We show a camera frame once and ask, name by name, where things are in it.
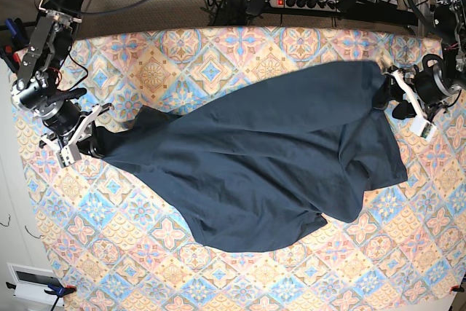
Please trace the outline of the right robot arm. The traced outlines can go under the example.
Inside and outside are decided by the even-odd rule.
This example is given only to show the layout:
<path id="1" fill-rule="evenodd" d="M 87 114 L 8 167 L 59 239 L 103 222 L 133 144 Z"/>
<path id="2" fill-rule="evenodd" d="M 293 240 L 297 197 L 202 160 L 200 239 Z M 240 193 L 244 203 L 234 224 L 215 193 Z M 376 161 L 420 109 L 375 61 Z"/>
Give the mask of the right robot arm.
<path id="1" fill-rule="evenodd" d="M 70 57 L 79 25 L 92 0 L 41 0 L 36 27 L 24 40 L 25 54 L 12 61 L 16 75 L 11 87 L 14 104 L 38 117 L 49 130 L 40 147 L 48 146 L 61 167 L 74 164 L 86 154 L 103 156 L 95 120 L 112 105 L 84 111 L 78 100 L 87 90 L 79 83 L 60 88 L 60 69 Z"/>

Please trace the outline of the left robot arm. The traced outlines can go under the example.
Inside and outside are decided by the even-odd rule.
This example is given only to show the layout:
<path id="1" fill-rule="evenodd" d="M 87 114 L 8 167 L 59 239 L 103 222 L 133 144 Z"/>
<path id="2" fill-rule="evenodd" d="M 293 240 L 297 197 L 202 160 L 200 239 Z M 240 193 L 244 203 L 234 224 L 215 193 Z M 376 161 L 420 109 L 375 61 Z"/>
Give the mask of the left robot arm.
<path id="1" fill-rule="evenodd" d="M 430 20 L 414 0 L 407 2 L 424 28 L 441 39 L 442 56 L 425 55 L 422 68 L 414 66 L 414 77 L 404 79 L 414 91 L 420 113 L 431 122 L 465 91 L 465 0 L 435 0 Z"/>

